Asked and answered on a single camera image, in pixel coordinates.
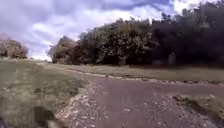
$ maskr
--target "foliage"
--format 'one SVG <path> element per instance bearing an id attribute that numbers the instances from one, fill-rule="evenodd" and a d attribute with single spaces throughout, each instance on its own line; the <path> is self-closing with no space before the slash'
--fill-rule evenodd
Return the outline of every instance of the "foliage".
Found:
<path id="1" fill-rule="evenodd" d="M 73 51 L 73 47 L 75 46 L 75 42 L 68 38 L 67 36 L 63 36 L 59 43 L 56 46 L 51 47 L 49 50 L 50 56 L 52 56 L 52 62 L 56 63 L 65 63 L 70 64 L 71 63 L 71 53 Z"/>
<path id="2" fill-rule="evenodd" d="M 77 45 L 59 56 L 73 64 L 222 65 L 223 15 L 224 1 L 219 1 L 184 9 L 173 17 L 163 13 L 161 20 L 152 22 L 120 19 L 81 34 Z"/>
<path id="3" fill-rule="evenodd" d="M 27 58 L 28 49 L 20 42 L 7 39 L 0 42 L 0 56 L 9 58 Z"/>

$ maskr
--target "lawn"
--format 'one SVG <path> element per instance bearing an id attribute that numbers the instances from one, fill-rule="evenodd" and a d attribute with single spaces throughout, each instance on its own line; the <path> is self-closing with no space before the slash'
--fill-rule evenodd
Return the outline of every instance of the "lawn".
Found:
<path id="1" fill-rule="evenodd" d="M 104 74 L 111 76 L 120 76 L 128 78 L 148 78 L 159 80 L 192 80 L 192 81 L 216 81 L 224 82 L 224 70 L 202 67 L 179 67 L 179 68 L 144 68 L 131 66 L 90 66 L 90 65 L 59 65 L 54 66 L 88 72 L 95 74 Z"/>
<path id="2" fill-rule="evenodd" d="M 56 113 L 85 82 L 22 61 L 0 61 L 0 116 L 9 128 L 35 128 L 33 108 Z"/>

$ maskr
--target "gravel path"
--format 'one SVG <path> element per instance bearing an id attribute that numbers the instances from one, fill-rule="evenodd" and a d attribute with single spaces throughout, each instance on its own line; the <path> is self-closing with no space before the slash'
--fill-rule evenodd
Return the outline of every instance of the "gravel path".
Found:
<path id="1" fill-rule="evenodd" d="M 58 114 L 68 128 L 221 128 L 207 117 L 179 108 L 171 96 L 224 97 L 223 86 L 156 84 L 48 68 L 90 81 L 80 98 Z"/>

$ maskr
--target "grass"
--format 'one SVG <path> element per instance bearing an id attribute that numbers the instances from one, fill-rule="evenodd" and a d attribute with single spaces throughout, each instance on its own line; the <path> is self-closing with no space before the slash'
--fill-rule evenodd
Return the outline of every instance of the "grass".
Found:
<path id="1" fill-rule="evenodd" d="M 33 108 L 56 113 L 83 84 L 36 64 L 0 61 L 0 116 L 9 128 L 35 128 Z"/>
<path id="2" fill-rule="evenodd" d="M 216 81 L 224 82 L 224 70 L 199 67 L 165 68 L 132 68 L 130 66 L 89 66 L 89 65 L 59 65 L 55 66 L 81 72 L 121 76 L 129 78 L 148 78 L 177 81 Z"/>
<path id="3" fill-rule="evenodd" d="M 224 99 L 211 96 L 174 96 L 178 105 L 209 117 L 218 127 L 224 126 Z"/>

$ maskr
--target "dirt path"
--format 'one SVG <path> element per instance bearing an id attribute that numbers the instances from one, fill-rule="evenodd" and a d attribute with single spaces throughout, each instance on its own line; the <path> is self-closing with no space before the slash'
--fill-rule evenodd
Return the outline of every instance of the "dirt path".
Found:
<path id="1" fill-rule="evenodd" d="M 206 117 L 179 108 L 171 96 L 224 97 L 222 86 L 155 84 L 47 68 L 91 83 L 81 98 L 60 114 L 69 128 L 221 128 Z"/>

